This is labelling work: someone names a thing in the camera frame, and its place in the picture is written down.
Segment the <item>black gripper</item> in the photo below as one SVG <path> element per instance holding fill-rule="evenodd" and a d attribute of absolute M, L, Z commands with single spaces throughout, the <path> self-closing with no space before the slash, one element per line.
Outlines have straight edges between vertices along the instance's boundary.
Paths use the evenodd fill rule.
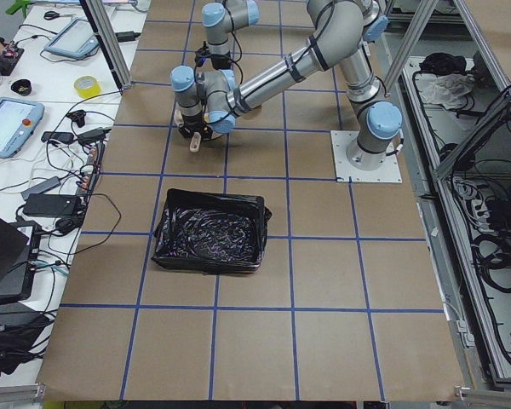
<path fill-rule="evenodd" d="M 207 125 L 202 117 L 183 117 L 177 120 L 177 128 L 183 137 L 193 137 L 199 134 L 201 137 L 212 137 L 213 130 Z"/>
<path fill-rule="evenodd" d="M 212 54 L 210 59 L 213 68 L 216 70 L 226 70 L 232 68 L 232 59 L 229 53 L 225 55 Z"/>

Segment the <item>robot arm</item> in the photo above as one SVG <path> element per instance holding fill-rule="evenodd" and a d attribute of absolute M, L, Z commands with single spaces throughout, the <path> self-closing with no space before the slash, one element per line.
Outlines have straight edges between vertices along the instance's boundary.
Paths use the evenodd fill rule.
<path fill-rule="evenodd" d="M 333 21 L 345 28 L 347 20 L 338 15 L 342 1 L 308 1 L 307 13 L 313 23 L 313 39 L 318 41 Z M 360 16 L 360 39 L 373 42 L 388 27 L 388 18 L 377 1 L 352 1 L 353 12 Z M 209 61 L 216 70 L 231 69 L 242 59 L 243 51 L 238 47 L 238 57 L 232 56 L 231 43 L 236 43 L 237 31 L 259 22 L 260 10 L 255 1 L 214 1 L 202 8 L 202 22 L 206 39 L 196 51 L 195 67 Z"/>
<path fill-rule="evenodd" d="M 202 9 L 206 40 L 195 65 L 180 65 L 170 73 L 179 115 L 177 127 L 187 138 L 202 141 L 230 133 L 237 118 L 315 72 L 339 66 L 347 83 L 347 98 L 360 131 L 348 157 L 360 165 L 387 156 L 391 140 L 402 125 L 401 111 L 384 98 L 364 43 L 375 41 L 388 26 L 376 1 L 308 1 L 313 33 L 297 51 L 246 80 L 231 56 L 229 38 L 259 20 L 254 1 L 207 3 Z"/>

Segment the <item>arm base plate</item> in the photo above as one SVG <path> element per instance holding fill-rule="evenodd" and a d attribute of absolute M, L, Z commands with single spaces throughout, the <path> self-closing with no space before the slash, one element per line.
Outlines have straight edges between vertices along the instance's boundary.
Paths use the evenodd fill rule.
<path fill-rule="evenodd" d="M 331 146 L 338 182 L 392 183 L 400 184 L 395 146 L 390 141 L 384 153 L 372 154 L 363 151 L 357 143 L 356 130 L 332 130 Z"/>

